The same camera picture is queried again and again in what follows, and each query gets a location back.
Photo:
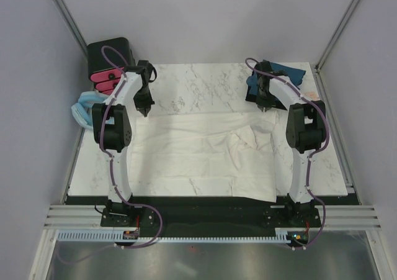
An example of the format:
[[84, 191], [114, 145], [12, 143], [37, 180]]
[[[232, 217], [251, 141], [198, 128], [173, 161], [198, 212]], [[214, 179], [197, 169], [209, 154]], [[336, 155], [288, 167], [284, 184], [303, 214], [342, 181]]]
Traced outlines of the white t shirt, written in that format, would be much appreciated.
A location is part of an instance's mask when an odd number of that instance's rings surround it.
[[275, 121], [261, 112], [138, 118], [128, 150], [133, 194], [274, 202]]

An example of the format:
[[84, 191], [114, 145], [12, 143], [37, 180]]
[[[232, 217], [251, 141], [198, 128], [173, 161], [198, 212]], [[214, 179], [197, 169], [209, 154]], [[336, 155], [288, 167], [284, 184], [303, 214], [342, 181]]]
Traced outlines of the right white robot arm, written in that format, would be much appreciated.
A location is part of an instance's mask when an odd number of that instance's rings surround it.
[[283, 71], [274, 71], [269, 61], [255, 64], [257, 79], [256, 104], [261, 110], [284, 106], [288, 111], [286, 141], [293, 152], [292, 183], [287, 194], [284, 219], [299, 226], [317, 214], [310, 188], [310, 171], [315, 154], [329, 144], [329, 126], [323, 101], [311, 101]]

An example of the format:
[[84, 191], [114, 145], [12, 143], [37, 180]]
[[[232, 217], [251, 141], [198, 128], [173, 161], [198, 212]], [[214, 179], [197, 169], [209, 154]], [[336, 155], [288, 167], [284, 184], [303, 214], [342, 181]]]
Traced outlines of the black pink drawer box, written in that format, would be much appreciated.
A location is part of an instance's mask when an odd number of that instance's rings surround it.
[[112, 38], [100, 42], [90, 43], [88, 52], [88, 78], [94, 84], [94, 88], [103, 94], [110, 95], [117, 86], [122, 76], [121, 72], [114, 68], [103, 56], [102, 47], [109, 46], [118, 51], [106, 48], [106, 57], [120, 69], [135, 65], [135, 59], [130, 47], [130, 42], [125, 37]]

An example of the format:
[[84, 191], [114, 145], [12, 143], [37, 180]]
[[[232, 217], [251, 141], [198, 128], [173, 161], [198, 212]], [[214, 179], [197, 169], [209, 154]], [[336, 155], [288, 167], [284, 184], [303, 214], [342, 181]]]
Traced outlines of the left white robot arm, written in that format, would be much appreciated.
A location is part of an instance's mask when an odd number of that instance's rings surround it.
[[109, 166], [109, 193], [104, 216], [114, 216], [123, 226], [133, 224], [136, 219], [127, 173], [127, 150], [134, 137], [127, 104], [132, 102], [135, 109], [146, 117], [154, 105], [149, 84], [154, 81], [152, 76], [156, 75], [156, 69], [148, 60], [127, 66], [122, 70], [121, 80], [113, 93], [92, 107], [94, 140]]

